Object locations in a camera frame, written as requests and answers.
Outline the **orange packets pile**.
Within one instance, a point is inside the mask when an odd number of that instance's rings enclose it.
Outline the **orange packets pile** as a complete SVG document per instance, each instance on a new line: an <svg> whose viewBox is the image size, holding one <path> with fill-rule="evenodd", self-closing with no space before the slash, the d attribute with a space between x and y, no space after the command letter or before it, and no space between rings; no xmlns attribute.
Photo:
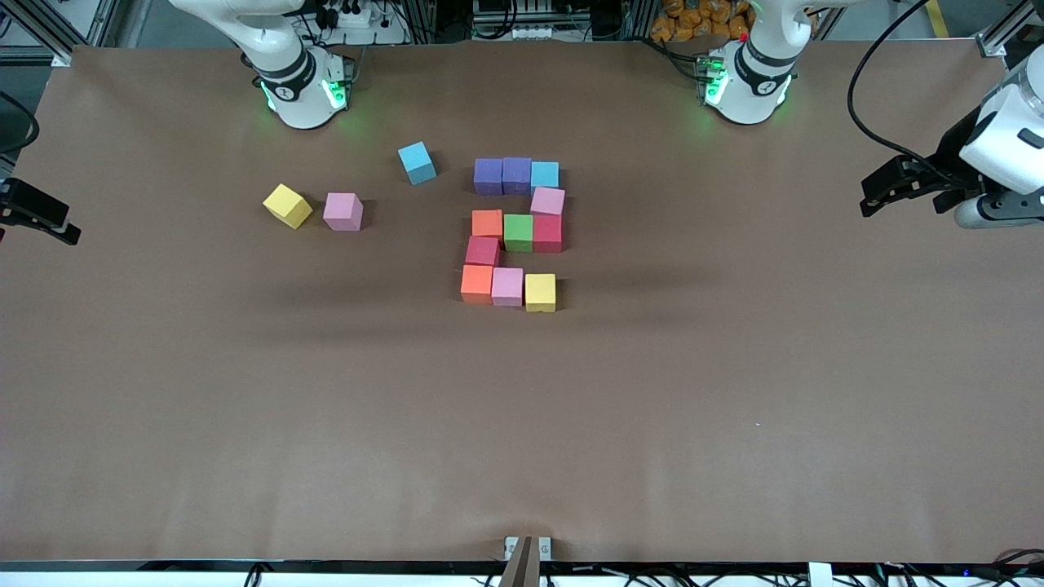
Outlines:
<svg viewBox="0 0 1044 587"><path fill-rule="evenodd" d="M748 0L659 0L649 37L656 43L681 43L693 38L720 36L745 40L756 19Z"/></svg>

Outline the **aluminium frame profile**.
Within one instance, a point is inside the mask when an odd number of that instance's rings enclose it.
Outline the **aluminium frame profile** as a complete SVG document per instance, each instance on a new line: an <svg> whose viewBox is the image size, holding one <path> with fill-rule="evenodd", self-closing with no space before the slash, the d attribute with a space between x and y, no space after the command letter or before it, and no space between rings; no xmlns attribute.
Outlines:
<svg viewBox="0 0 1044 587"><path fill-rule="evenodd" d="M0 0L0 67L67 67L103 46L126 0Z"/></svg>
<svg viewBox="0 0 1044 587"><path fill-rule="evenodd" d="M1003 57L1006 44L1018 31L1029 25L1037 15L1037 0L1013 0L1013 7L997 22L974 36L982 57Z"/></svg>

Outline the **green foam cube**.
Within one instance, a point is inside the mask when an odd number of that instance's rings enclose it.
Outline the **green foam cube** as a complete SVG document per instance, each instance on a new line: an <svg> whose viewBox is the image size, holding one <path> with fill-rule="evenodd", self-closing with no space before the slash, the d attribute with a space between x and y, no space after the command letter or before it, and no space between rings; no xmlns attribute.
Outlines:
<svg viewBox="0 0 1044 587"><path fill-rule="evenodd" d="M502 239L504 249L512 253L533 253L533 215L506 214L503 216Z"/></svg>

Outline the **large white power strip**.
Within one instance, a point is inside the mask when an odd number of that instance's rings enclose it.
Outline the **large white power strip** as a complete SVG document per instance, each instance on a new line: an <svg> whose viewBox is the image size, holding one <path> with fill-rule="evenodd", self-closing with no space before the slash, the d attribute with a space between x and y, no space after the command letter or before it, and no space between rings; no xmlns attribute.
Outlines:
<svg viewBox="0 0 1044 587"><path fill-rule="evenodd" d="M325 46L413 43L406 14L394 0L305 0L294 17L303 40Z"/></svg>

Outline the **table cover sheet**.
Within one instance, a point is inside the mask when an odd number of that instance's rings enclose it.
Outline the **table cover sheet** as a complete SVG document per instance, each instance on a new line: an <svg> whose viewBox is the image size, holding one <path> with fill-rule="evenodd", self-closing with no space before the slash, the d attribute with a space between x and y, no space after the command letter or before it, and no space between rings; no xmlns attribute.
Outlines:
<svg viewBox="0 0 1044 587"><path fill-rule="evenodd" d="M0 244L0 560L1044 549L1044 227L862 217L864 51L744 127L638 44L384 47L296 131L234 49L79 50L15 174L81 241ZM532 214L477 157L560 164L563 252L498 264L553 313L460 298L472 211Z"/></svg>

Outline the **yellow foam cube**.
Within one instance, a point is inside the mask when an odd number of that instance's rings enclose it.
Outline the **yellow foam cube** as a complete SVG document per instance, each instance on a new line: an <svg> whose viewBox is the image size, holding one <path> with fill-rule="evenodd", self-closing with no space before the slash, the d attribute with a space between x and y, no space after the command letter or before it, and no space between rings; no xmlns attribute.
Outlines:
<svg viewBox="0 0 1044 587"><path fill-rule="evenodd" d="M527 272L524 275L524 309L533 313L553 313L556 308L556 275L552 272Z"/></svg>
<svg viewBox="0 0 1044 587"><path fill-rule="evenodd" d="M263 201L264 208L280 222L298 230L312 215L312 205L302 194L279 183Z"/></svg>

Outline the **dark equipment rack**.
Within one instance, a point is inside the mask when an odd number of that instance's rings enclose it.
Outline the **dark equipment rack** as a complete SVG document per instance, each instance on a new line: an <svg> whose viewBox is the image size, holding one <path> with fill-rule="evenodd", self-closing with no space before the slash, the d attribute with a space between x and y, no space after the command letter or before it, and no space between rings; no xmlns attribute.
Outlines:
<svg viewBox="0 0 1044 587"><path fill-rule="evenodd" d="M396 0L406 14L413 44L482 41L476 31L500 23L551 24L552 40L597 43L649 34L659 0Z"/></svg>

